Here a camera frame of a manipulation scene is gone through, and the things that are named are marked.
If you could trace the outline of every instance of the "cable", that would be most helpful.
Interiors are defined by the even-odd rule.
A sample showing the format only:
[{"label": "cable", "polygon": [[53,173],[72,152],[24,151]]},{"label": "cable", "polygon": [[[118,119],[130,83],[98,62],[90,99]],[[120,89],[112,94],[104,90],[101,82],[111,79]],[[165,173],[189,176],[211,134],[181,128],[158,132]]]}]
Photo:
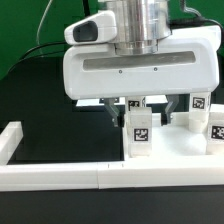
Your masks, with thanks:
[{"label": "cable", "polygon": [[170,21],[170,26],[171,28],[186,28],[188,26],[204,26],[205,24],[215,24],[220,27],[221,29],[221,46],[224,45],[224,27],[222,26],[221,23],[219,23],[216,20],[213,19],[206,19],[202,16],[194,17],[194,18],[189,18],[189,19],[177,19],[177,20],[171,20]]},{"label": "cable", "polygon": [[23,59],[20,59],[16,64],[14,64],[13,66],[10,67],[10,69],[8,70],[7,72],[7,75],[12,72],[16,67],[17,65],[19,65],[20,63],[24,62],[24,61],[28,61],[30,59],[33,59],[33,58],[40,58],[40,57],[43,57],[43,56],[47,56],[47,55],[52,55],[52,54],[58,54],[58,53],[64,53],[65,51],[54,51],[54,52],[50,52],[50,53],[46,53],[46,54],[41,54],[41,55],[36,55],[36,56],[32,56],[32,57],[29,57],[29,58],[23,58]]},{"label": "cable", "polygon": [[45,20],[47,14],[48,14],[48,11],[49,11],[49,9],[51,7],[52,2],[53,2],[53,0],[49,0],[49,3],[48,3],[48,5],[47,5],[47,7],[46,7],[46,9],[44,11],[44,14],[43,14],[41,20],[40,20],[40,24],[39,24],[39,27],[38,27],[38,30],[37,30],[37,37],[36,37],[37,45],[40,45],[40,31],[42,29],[44,20]]},{"label": "cable", "polygon": [[65,45],[67,44],[65,41],[57,41],[57,42],[50,42],[50,43],[46,43],[46,44],[42,44],[42,45],[38,45],[36,47],[31,48],[30,50],[28,50],[25,54],[23,54],[19,60],[25,59],[29,54],[31,54],[32,52],[41,49],[41,48],[45,48],[45,47],[49,47],[49,46],[55,46],[55,45]]},{"label": "cable", "polygon": [[180,0],[180,8],[183,12],[193,13],[195,16],[201,16],[201,13],[196,9],[187,7],[186,0]]},{"label": "cable", "polygon": [[90,16],[89,1],[82,0],[82,4],[83,4],[83,8],[84,8],[85,17]]}]

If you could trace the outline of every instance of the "black cable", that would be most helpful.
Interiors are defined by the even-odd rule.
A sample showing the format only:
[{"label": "black cable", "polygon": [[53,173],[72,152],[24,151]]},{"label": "black cable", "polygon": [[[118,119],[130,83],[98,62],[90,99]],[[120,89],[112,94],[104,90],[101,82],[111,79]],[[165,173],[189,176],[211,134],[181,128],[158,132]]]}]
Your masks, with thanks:
[{"label": "black cable", "polygon": [[45,48],[45,47],[49,47],[49,46],[55,46],[55,45],[65,45],[67,44],[65,41],[57,41],[57,42],[50,42],[50,43],[46,43],[46,44],[41,44],[38,45],[36,47],[31,48],[30,50],[28,50],[25,54],[23,54],[19,60],[23,60],[25,59],[29,54],[31,54],[32,52],[40,49],[40,48]]},{"label": "black cable", "polygon": [[7,75],[12,72],[16,67],[17,65],[19,65],[20,63],[24,62],[24,61],[28,61],[30,59],[33,59],[33,58],[41,58],[41,57],[44,57],[44,56],[47,56],[47,55],[52,55],[52,54],[58,54],[58,53],[64,53],[65,51],[54,51],[54,52],[50,52],[50,53],[46,53],[46,54],[41,54],[41,55],[36,55],[36,56],[33,56],[33,57],[29,57],[29,58],[23,58],[23,59],[20,59],[16,64],[14,64],[13,66],[10,67],[10,69],[8,70],[7,72]]},{"label": "black cable", "polygon": [[171,28],[182,28],[182,27],[186,28],[189,26],[198,27],[198,26],[204,26],[207,23],[215,24],[220,27],[221,34],[222,34],[221,46],[224,45],[224,28],[222,24],[216,20],[206,19],[202,16],[189,18],[189,19],[177,19],[177,20],[171,20],[170,27]]},{"label": "black cable", "polygon": [[89,1],[82,0],[85,17],[90,16]]}]

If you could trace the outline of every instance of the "metal cylinder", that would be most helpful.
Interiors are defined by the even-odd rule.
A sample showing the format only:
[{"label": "metal cylinder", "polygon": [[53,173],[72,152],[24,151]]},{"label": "metal cylinder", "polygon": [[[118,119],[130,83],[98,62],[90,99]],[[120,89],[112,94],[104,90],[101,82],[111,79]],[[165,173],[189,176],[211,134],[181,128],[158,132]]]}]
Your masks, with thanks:
[{"label": "metal cylinder", "polygon": [[118,55],[142,55],[158,50],[157,40],[170,35],[169,0],[98,0],[101,10],[115,13]]}]

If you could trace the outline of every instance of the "white base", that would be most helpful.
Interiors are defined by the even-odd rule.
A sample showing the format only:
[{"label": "white base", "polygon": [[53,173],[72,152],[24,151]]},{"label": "white base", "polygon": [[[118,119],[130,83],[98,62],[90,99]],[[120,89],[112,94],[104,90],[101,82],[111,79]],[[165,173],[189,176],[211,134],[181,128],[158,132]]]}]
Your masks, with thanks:
[{"label": "white base", "polygon": [[0,191],[224,184],[224,156],[205,154],[206,138],[188,131],[187,116],[176,114],[174,125],[153,128],[148,158],[125,153],[126,161],[81,164],[6,165],[5,155],[22,138],[21,124],[10,123],[0,136]]}]

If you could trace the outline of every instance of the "black table surface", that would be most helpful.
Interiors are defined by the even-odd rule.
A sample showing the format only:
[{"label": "black table surface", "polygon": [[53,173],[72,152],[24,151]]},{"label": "black table surface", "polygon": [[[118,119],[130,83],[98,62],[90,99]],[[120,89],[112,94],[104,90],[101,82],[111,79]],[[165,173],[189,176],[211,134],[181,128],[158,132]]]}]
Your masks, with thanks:
[{"label": "black table surface", "polygon": [[[220,58],[221,82],[213,103],[224,103],[223,64]],[[178,111],[187,110],[188,96],[181,97]],[[123,159],[121,129],[113,127],[109,114],[102,108],[78,110],[65,95],[60,58],[19,65],[0,81],[0,102],[0,128],[21,120],[25,136],[9,164]],[[1,192],[0,220],[219,224],[224,220],[224,186]]]}]

